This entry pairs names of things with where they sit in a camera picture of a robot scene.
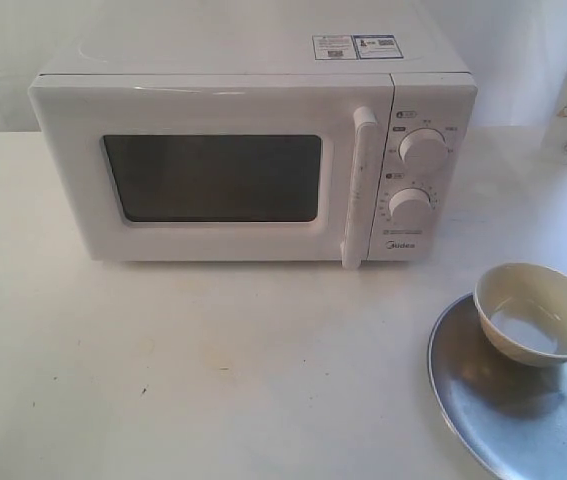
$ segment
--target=control panel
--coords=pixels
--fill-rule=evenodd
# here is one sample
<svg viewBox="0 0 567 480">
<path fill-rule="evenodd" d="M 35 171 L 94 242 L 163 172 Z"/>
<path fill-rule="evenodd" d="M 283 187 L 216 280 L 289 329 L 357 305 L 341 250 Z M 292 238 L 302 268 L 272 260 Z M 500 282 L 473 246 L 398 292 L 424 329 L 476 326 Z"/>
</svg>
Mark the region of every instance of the control panel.
<svg viewBox="0 0 567 480">
<path fill-rule="evenodd" d="M 396 74 L 369 260 L 416 260 L 431 249 L 476 86 L 466 73 Z"/>
</svg>

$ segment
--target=water in bowl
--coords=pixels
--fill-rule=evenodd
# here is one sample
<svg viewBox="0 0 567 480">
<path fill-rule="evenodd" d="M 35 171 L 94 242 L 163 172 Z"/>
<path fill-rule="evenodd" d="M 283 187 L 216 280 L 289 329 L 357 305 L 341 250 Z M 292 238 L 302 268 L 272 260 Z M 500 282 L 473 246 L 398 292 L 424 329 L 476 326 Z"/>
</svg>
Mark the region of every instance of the water in bowl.
<svg viewBox="0 0 567 480">
<path fill-rule="evenodd" d="M 501 333 L 524 347 L 561 354 L 563 322 L 532 300 L 507 300 L 490 320 Z"/>
</svg>

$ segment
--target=table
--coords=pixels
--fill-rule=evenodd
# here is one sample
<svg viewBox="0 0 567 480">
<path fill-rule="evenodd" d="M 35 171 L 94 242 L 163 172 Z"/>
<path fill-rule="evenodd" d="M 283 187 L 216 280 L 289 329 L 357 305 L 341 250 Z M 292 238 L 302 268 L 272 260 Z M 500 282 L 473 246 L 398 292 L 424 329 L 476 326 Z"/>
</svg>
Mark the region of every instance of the table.
<svg viewBox="0 0 567 480">
<path fill-rule="evenodd" d="M 567 166 L 468 134 L 432 256 L 90 260 L 39 133 L 0 133 L 0 479 L 489 479 L 425 355 L 491 265 L 567 273 Z"/>
</svg>

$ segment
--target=bowl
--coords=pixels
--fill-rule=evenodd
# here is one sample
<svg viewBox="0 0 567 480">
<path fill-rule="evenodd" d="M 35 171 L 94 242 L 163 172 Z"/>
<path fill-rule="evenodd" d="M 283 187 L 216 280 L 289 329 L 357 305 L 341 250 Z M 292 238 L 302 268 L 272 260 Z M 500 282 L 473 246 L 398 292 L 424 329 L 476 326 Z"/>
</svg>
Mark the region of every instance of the bowl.
<svg viewBox="0 0 567 480">
<path fill-rule="evenodd" d="M 567 277 L 529 263 L 507 263 L 476 283 L 474 304 L 488 340 L 534 367 L 567 362 Z"/>
</svg>

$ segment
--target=power knob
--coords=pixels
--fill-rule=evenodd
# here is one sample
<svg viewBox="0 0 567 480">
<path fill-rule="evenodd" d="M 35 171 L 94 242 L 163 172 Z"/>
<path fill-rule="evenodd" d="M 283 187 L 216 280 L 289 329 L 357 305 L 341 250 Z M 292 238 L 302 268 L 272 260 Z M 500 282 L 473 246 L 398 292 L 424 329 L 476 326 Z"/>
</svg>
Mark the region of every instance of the power knob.
<svg viewBox="0 0 567 480">
<path fill-rule="evenodd" d="M 396 193 L 388 208 L 393 222 L 410 229 L 427 226 L 432 215 L 430 197 L 418 188 L 406 188 Z"/>
<path fill-rule="evenodd" d="M 406 136 L 399 146 L 405 168 L 416 175 L 436 172 L 448 156 L 445 138 L 437 130 L 421 128 Z"/>
</svg>

